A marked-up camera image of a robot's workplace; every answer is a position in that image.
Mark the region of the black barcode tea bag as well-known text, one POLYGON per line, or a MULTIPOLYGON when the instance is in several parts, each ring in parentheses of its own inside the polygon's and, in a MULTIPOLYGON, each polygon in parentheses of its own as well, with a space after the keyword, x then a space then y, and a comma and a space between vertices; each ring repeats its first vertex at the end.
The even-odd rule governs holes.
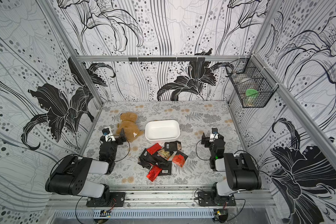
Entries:
POLYGON ((172 174, 172 161, 162 161, 157 164, 162 171, 158 176, 167 176, 172 174))

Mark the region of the yellow label tea bag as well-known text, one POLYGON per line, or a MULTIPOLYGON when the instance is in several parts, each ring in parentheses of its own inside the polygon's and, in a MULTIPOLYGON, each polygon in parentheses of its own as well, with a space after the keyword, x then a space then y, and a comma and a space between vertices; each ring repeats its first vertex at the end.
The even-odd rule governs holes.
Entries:
POLYGON ((173 151, 166 151, 164 148, 162 148, 161 150, 159 150, 157 152, 157 154, 160 157, 162 157, 163 159, 168 161, 170 159, 170 157, 174 154, 174 152, 173 151))

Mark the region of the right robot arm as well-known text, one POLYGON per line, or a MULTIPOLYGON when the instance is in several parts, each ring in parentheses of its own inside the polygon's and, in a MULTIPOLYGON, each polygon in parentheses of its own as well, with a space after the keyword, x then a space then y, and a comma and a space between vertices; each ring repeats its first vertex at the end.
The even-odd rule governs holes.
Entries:
POLYGON ((214 183, 211 189, 213 198, 230 197, 240 191, 261 189, 260 173, 252 156, 241 150, 240 154, 226 153, 224 137, 213 132, 209 137, 202 135, 201 144, 210 151, 207 159, 215 172, 224 172, 226 179, 214 183))

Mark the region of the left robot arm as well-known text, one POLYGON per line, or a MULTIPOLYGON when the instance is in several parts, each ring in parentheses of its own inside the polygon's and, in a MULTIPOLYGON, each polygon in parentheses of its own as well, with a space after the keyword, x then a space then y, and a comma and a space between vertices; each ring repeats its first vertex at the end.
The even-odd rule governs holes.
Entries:
POLYGON ((109 187, 87 180, 89 174, 109 175, 116 164, 119 145, 127 142, 125 135, 102 136, 99 159, 71 154, 55 165, 45 184, 47 192, 109 200, 109 187))

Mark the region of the floral label black tea bag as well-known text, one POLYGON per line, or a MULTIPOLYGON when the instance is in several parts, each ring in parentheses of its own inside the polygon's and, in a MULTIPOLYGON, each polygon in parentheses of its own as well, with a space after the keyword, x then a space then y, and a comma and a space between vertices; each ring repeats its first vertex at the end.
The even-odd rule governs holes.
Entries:
POLYGON ((164 143, 164 147, 165 150, 169 152, 180 151, 182 149, 180 141, 166 142, 164 143))

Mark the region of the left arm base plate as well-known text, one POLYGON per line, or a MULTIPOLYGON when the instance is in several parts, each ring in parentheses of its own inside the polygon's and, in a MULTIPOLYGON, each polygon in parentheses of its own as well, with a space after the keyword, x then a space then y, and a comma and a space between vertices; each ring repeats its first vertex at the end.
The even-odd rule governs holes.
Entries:
POLYGON ((120 208, 123 207, 125 197, 125 192, 110 192, 100 198, 89 197, 86 206, 89 208, 120 208))

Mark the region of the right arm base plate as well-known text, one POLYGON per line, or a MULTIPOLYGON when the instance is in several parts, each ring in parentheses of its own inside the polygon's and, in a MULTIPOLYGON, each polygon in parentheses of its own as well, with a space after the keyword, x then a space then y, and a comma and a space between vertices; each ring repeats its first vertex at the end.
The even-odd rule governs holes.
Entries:
POLYGON ((218 206, 218 207, 232 207, 236 206, 234 196, 219 196, 210 191, 197 190, 195 198, 201 207, 218 206))

